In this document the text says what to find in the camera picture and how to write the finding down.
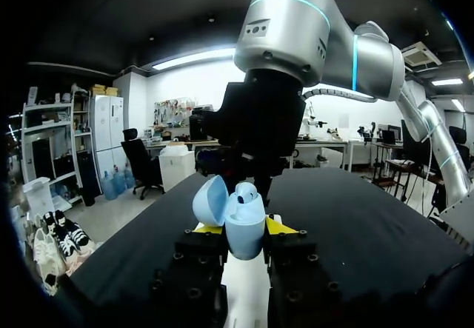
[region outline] black table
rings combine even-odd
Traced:
[[[185,179],[103,244],[72,276],[79,289],[96,304],[146,299],[153,271],[167,266],[182,231],[197,225],[191,204],[207,179]],[[369,289],[382,299],[413,292],[428,275],[467,257],[416,211],[340,169],[285,170],[273,180],[269,199],[270,212],[317,242],[343,299]],[[55,298],[68,306],[63,292]]]

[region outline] office chair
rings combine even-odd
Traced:
[[[467,140],[466,130],[463,130],[459,127],[450,126],[450,135],[453,138],[456,147],[458,148],[459,155],[461,156],[464,166],[466,167],[466,169],[469,170],[470,151],[469,147],[465,146]],[[444,187],[436,186],[435,192],[433,193],[433,197],[431,199],[431,204],[433,207],[431,208],[431,211],[427,217],[433,220],[433,217],[430,216],[435,208],[438,210],[439,213],[443,212],[446,209],[446,190],[444,189]]]
[[[121,146],[124,148],[125,155],[130,162],[135,180],[140,183],[140,185],[133,188],[133,194],[136,194],[136,189],[143,187],[144,189],[140,195],[140,199],[143,200],[145,193],[153,187],[161,189],[162,193],[164,193],[163,187],[160,186],[163,184],[163,181],[161,179],[159,160],[157,158],[151,159],[143,141],[141,139],[134,139],[136,137],[136,130],[135,132],[132,130],[134,128],[124,130],[125,141],[121,143]]]

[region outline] light blue case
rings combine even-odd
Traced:
[[[265,231],[265,208],[260,194],[256,193],[256,197],[254,196],[250,202],[240,204],[236,193],[230,195],[225,210],[227,241],[231,253],[237,259],[251,260],[261,252]]]
[[[224,180],[217,175],[206,181],[193,199],[194,216],[209,227],[221,227],[225,220],[225,207],[229,193]]]

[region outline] white box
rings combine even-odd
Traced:
[[[23,185],[23,193],[27,196],[28,205],[30,205],[30,218],[36,214],[42,217],[46,212],[54,212],[50,179],[43,177],[28,182]]]
[[[161,178],[165,192],[170,191],[188,176],[196,172],[194,152],[180,156],[160,155]]]

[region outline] monitor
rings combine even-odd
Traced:
[[[401,129],[403,134],[403,151],[408,160],[414,161],[417,165],[426,165],[430,163],[430,140],[427,139],[423,143],[415,141],[408,131],[405,121],[401,121]],[[431,160],[431,170],[439,173],[439,165],[433,154]]]
[[[391,130],[393,132],[396,141],[401,140],[401,127],[392,126],[391,124],[389,124],[387,130]]]

